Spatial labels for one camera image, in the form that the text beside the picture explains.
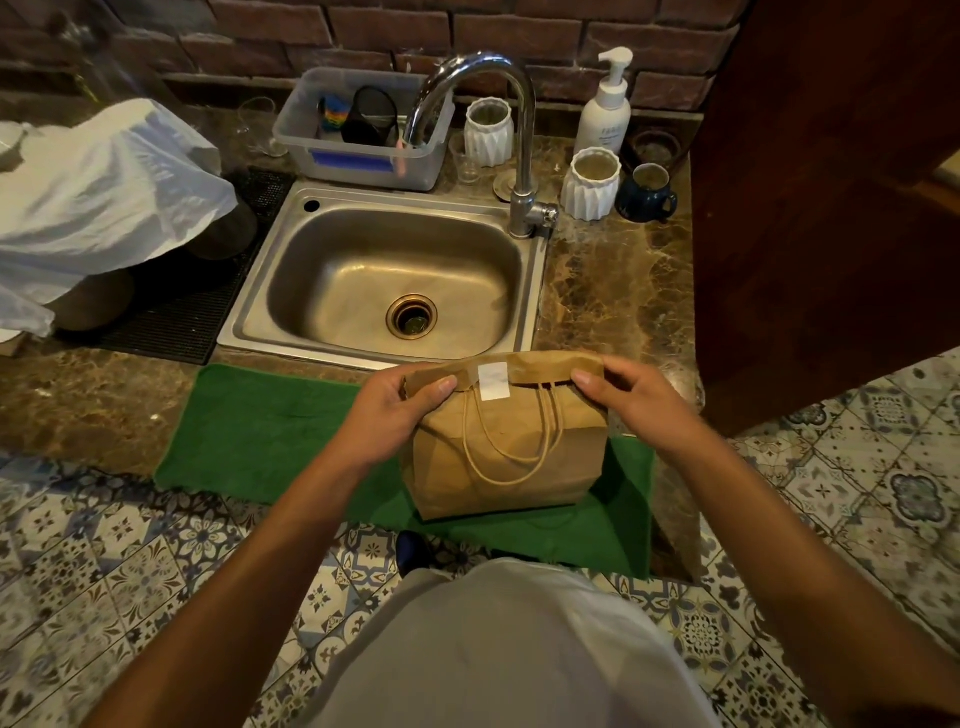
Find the white label sticker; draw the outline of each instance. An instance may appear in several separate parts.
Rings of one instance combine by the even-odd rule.
[[[482,364],[477,367],[480,377],[480,399],[505,400],[510,396],[510,379],[507,376],[507,362]]]

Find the soap dispenser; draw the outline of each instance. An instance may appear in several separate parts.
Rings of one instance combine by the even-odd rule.
[[[584,107],[574,154],[587,147],[606,147],[618,155],[627,135],[630,104],[623,72],[633,62],[634,53],[629,48],[613,48],[601,53],[600,60],[610,62],[610,76],[600,82],[596,98]]]

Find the patterned tile floor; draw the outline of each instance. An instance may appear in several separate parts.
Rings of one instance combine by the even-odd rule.
[[[932,639],[960,650],[960,349],[732,444]],[[0,454],[0,726],[78,724],[265,513]],[[435,547],[461,574],[487,558]],[[588,578],[673,637],[725,725],[826,724],[706,524],[704,559],[700,587]],[[248,726],[288,722],[398,583],[395,535],[345,525]]]

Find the brown marble counter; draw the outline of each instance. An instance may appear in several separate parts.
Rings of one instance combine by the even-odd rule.
[[[72,125],[90,107],[79,99],[0,95],[0,119]],[[231,112],[210,111],[222,139],[239,143]],[[572,140],[538,137],[539,197],[556,200]],[[289,158],[252,163],[293,171]],[[562,213],[550,242],[535,349],[592,349],[655,364],[691,402],[702,404],[693,324],[690,172],[674,176],[680,198],[666,224],[634,225],[615,213],[584,223]],[[447,158],[433,194],[492,201],[493,170],[457,182]],[[270,372],[359,382],[367,373],[218,348],[213,361]],[[30,341],[0,356],[0,448],[72,460],[115,473],[150,474],[166,451],[198,367],[161,359]],[[658,463],[652,496],[655,575],[696,580],[700,517],[689,492]]]

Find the faucet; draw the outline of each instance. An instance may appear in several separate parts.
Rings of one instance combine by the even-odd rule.
[[[526,69],[506,56],[492,51],[480,51],[445,61],[423,82],[414,108],[407,117],[403,141],[413,146],[422,144],[427,123],[437,106],[446,98],[446,93],[463,79],[489,71],[506,76],[513,82],[516,90],[519,134],[516,141],[516,183],[510,197],[509,232],[513,237],[530,237],[537,227],[556,227],[560,210],[556,205],[537,202],[534,191],[530,166],[533,158],[537,98]]]

